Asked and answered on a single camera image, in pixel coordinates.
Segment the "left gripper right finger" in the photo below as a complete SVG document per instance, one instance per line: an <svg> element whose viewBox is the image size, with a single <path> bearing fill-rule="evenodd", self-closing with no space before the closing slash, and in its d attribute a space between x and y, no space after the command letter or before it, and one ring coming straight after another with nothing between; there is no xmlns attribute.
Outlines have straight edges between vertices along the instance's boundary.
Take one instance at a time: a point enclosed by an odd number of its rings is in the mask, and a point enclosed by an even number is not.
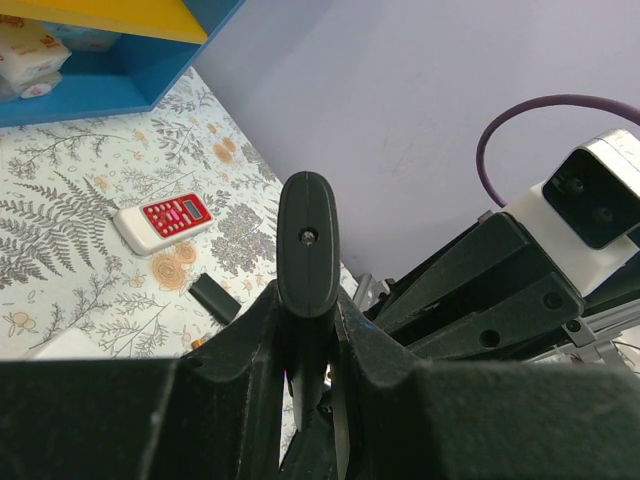
<svg viewBox="0 0 640 480"><path fill-rule="evenodd" d="M336 308L341 479L635 479L639 381L626 368L429 362Z"/></svg>

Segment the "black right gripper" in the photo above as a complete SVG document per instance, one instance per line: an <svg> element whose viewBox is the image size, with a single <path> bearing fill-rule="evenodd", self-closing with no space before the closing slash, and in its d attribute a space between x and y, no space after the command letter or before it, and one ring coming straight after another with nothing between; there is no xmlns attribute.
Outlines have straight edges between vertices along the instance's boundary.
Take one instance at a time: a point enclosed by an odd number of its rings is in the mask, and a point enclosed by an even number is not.
<svg viewBox="0 0 640 480"><path fill-rule="evenodd" d="M426 360L525 360L566 340L582 295L507 213L472 225L365 315Z"/></svg>

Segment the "black remote control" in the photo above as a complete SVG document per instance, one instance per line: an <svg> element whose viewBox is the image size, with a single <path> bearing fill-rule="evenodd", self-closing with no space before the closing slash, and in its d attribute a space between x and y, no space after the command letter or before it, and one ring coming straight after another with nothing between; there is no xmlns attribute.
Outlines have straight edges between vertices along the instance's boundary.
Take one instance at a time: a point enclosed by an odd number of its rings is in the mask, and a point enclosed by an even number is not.
<svg viewBox="0 0 640 480"><path fill-rule="evenodd" d="M284 184L277 222L277 288L284 368L298 431L320 403L340 286L335 196L318 173L302 171Z"/></svg>

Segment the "black battery cover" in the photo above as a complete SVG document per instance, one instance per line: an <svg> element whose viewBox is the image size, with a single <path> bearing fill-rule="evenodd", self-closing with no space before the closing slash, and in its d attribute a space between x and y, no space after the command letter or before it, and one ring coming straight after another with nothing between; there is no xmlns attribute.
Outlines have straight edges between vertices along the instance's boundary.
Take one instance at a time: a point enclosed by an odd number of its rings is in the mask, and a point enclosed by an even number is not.
<svg viewBox="0 0 640 480"><path fill-rule="evenodd" d="M229 325L241 304L207 273L202 273L190 286L189 293L221 325Z"/></svg>

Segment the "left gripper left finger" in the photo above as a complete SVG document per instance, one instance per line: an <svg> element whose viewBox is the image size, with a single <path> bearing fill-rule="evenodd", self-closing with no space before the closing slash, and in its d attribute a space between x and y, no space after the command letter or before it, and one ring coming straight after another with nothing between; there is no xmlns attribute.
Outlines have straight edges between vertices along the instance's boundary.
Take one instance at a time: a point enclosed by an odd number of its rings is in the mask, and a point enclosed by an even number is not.
<svg viewBox="0 0 640 480"><path fill-rule="evenodd" d="M277 286L180 358L1 365L5 479L274 479Z"/></svg>

